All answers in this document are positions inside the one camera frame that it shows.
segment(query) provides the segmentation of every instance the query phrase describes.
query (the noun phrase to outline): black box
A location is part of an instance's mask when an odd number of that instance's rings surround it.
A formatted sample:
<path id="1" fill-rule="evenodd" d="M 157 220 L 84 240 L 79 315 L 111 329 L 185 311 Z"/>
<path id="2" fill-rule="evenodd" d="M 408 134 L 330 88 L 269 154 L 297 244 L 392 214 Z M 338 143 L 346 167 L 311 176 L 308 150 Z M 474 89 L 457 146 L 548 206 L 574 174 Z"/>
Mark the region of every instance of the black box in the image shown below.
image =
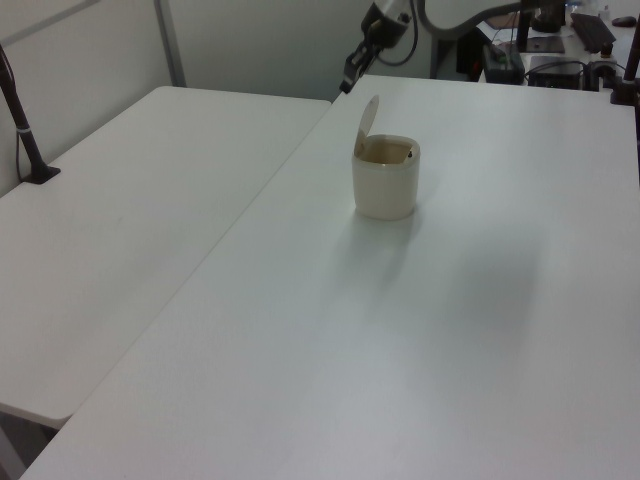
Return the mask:
<path id="1" fill-rule="evenodd" d="M 531 58 L 529 86 L 580 90 L 581 73 L 582 65 L 575 58 L 535 56 Z"/>

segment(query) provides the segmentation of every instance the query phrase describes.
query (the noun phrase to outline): electronic device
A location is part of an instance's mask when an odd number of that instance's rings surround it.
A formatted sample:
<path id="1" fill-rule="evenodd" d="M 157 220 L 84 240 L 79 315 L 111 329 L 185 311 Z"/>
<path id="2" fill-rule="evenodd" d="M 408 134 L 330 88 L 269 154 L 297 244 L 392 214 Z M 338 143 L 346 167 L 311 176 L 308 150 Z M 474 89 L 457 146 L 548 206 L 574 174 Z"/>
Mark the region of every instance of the electronic device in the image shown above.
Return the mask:
<path id="1" fill-rule="evenodd" d="M 580 90 L 581 75 L 582 65 L 574 58 L 536 55 L 531 57 L 529 86 Z"/>
<path id="2" fill-rule="evenodd" d="M 619 28 L 633 28 L 636 26 L 636 19 L 634 17 L 620 17 L 614 18 L 611 21 L 611 25 Z"/>
<path id="3" fill-rule="evenodd" d="M 582 13 L 572 13 L 573 28 L 584 43 L 585 50 L 591 53 L 598 53 L 605 43 L 612 44 L 616 41 L 611 31 L 607 28 L 600 17 L 584 15 Z"/>

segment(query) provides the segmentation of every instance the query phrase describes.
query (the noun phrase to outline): metal frame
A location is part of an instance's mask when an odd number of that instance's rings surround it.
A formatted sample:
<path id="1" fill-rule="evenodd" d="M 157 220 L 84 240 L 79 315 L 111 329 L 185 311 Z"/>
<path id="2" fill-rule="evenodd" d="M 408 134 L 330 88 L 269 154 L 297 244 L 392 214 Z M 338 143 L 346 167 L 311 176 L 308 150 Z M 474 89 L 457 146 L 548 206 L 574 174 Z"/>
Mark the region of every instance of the metal frame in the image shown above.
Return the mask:
<path id="1" fill-rule="evenodd" d="M 187 80 L 184 76 L 184 69 L 182 68 L 180 50 L 178 49 L 178 38 L 173 25 L 169 0 L 154 0 L 153 3 L 156 8 L 158 27 L 160 28 L 164 54 L 167 57 L 171 83 L 174 87 L 186 87 Z"/>

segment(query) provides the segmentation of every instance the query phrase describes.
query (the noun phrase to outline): computer mouse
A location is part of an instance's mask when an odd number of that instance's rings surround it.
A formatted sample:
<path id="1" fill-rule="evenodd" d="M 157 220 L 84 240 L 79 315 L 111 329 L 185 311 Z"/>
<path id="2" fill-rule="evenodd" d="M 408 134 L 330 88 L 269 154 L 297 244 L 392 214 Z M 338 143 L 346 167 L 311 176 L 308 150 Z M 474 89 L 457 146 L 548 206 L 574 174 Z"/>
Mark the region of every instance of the computer mouse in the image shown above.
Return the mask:
<path id="1" fill-rule="evenodd" d="M 621 28 L 632 28 L 636 26 L 636 23 L 637 20 L 635 19 L 635 17 L 620 17 L 611 20 L 611 25 Z"/>

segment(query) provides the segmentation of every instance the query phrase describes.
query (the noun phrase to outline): table surface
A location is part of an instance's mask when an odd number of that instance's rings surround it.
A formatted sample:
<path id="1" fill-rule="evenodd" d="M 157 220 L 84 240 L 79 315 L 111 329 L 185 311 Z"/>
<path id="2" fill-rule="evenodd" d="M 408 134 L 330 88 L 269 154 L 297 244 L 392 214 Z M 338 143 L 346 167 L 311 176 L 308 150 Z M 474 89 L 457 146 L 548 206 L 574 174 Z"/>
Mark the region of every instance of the table surface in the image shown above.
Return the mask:
<path id="1" fill-rule="evenodd" d="M 0 411 L 60 427 L 328 107 L 160 88 L 3 197 Z"/>
<path id="2" fill-rule="evenodd" d="M 374 94 L 402 221 L 354 212 Z M 24 480 L 635 478 L 635 149 L 601 96 L 364 77 Z"/>

